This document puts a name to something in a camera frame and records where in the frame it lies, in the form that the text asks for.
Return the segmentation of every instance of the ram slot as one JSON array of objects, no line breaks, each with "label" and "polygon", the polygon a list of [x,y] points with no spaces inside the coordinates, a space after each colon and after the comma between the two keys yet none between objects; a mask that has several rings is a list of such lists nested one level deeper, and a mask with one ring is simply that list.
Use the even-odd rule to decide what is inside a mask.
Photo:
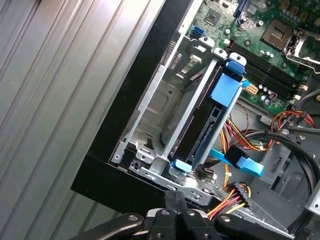
[{"label": "ram slot", "polygon": [[299,90],[299,81],[271,63],[254,55],[249,50],[232,42],[230,46],[232,52],[244,56],[247,60],[247,75],[252,81],[263,84],[278,95],[290,99]]}]

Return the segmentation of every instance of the black wire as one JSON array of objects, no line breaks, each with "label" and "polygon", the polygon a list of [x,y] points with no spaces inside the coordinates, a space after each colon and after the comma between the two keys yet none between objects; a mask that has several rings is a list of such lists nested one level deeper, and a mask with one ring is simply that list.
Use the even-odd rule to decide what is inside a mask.
[{"label": "black wire", "polygon": [[[246,135],[248,140],[253,140],[257,138],[266,138],[278,141],[285,145],[288,149],[290,149],[293,155],[298,160],[303,173],[306,177],[309,195],[312,193],[315,188],[317,182],[320,180],[320,166],[319,164],[307,153],[303,148],[301,148],[297,143],[293,142],[291,139],[273,133],[273,132],[264,132],[257,131],[252,132]],[[308,225],[313,218],[314,214],[303,210],[301,215],[289,226],[288,230],[291,234],[295,234],[296,232],[302,230],[306,225]]]}]

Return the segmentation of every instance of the corrugated metal surface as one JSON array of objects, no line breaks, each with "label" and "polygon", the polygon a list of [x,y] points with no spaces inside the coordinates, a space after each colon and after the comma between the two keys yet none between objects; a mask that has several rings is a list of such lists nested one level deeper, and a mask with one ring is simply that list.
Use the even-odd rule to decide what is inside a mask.
[{"label": "corrugated metal surface", "polygon": [[0,0],[0,239],[115,216],[70,186],[164,1]]}]

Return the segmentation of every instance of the black panel edge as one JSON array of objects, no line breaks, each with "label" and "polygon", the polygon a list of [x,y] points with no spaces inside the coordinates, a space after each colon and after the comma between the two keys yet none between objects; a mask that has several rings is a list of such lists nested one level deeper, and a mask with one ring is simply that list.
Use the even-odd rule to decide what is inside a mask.
[{"label": "black panel edge", "polygon": [[71,190],[120,213],[164,208],[164,191],[87,154]]},{"label": "black panel edge", "polygon": [[116,147],[192,0],[166,0],[129,70],[89,153],[106,162]]}]

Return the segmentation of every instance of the cpu socket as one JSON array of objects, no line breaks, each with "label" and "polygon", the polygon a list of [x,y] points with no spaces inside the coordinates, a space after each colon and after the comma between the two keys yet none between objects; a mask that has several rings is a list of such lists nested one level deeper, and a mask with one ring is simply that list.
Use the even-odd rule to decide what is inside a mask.
[{"label": "cpu socket", "polygon": [[262,39],[272,47],[282,51],[292,35],[293,29],[274,19],[265,30]]}]

